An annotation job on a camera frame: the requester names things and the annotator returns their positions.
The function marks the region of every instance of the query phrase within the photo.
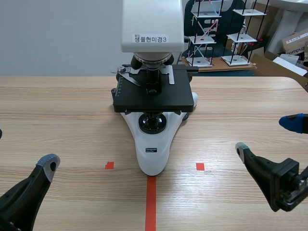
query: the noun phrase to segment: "white shelf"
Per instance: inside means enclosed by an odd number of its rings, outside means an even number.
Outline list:
[[[215,14],[214,12],[192,12],[196,18],[221,18],[221,16]]]
[[[238,33],[232,34],[232,35],[227,35],[227,36],[230,39],[232,39],[234,42],[256,42],[257,41],[254,38],[250,37],[248,34],[240,34],[239,40],[237,40],[237,35],[238,35]]]
[[[196,43],[194,42],[195,36],[190,36],[189,39],[193,43],[193,45],[201,45],[201,44],[214,44],[216,43],[212,37],[204,35],[202,36],[197,36]]]
[[[189,63],[189,66],[192,66],[192,62],[193,62],[193,66],[197,66],[197,67],[211,67],[211,63],[203,58],[203,57],[196,57],[192,60],[193,58],[187,58],[187,62]]]
[[[233,10],[234,12],[240,14],[241,16],[259,16],[259,15],[266,15],[265,13],[263,12],[260,12],[260,11],[257,11],[257,10],[254,10],[254,9],[246,9],[244,10],[244,13],[243,13],[243,10],[236,10],[234,9]]]
[[[249,65],[248,60],[245,58],[239,56],[239,55],[234,55],[232,59],[232,64],[231,62],[232,56],[222,56],[223,61],[225,61],[229,66],[242,66],[242,65]]]

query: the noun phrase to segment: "brown wooden board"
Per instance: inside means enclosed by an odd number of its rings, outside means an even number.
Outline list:
[[[182,58],[182,62],[186,66],[189,66],[186,58]],[[217,57],[217,58],[213,58],[213,66],[212,67],[201,67],[201,68],[199,68],[199,72],[252,70],[252,69],[256,69],[256,68],[257,68],[256,65],[254,65],[253,63],[251,63],[250,65],[229,66],[228,64],[226,64],[225,61],[222,60],[221,57]]]

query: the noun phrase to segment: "microscope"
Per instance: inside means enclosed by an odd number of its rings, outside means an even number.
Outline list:
[[[164,170],[171,142],[198,101],[190,87],[198,68],[172,65],[172,53],[184,51],[183,28],[181,0],[123,0],[122,52],[133,57],[115,72],[118,84],[111,93],[149,176]]]

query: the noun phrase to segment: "red tape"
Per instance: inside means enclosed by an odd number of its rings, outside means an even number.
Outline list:
[[[105,169],[114,169],[115,163],[114,162],[108,162],[105,165]]]
[[[156,177],[149,177],[146,187],[145,231],[156,231]]]
[[[204,171],[204,163],[196,163],[198,171]]]

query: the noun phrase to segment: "white wall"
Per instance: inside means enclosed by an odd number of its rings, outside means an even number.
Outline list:
[[[0,75],[110,75],[132,57],[120,49],[121,9],[122,0],[0,0]]]

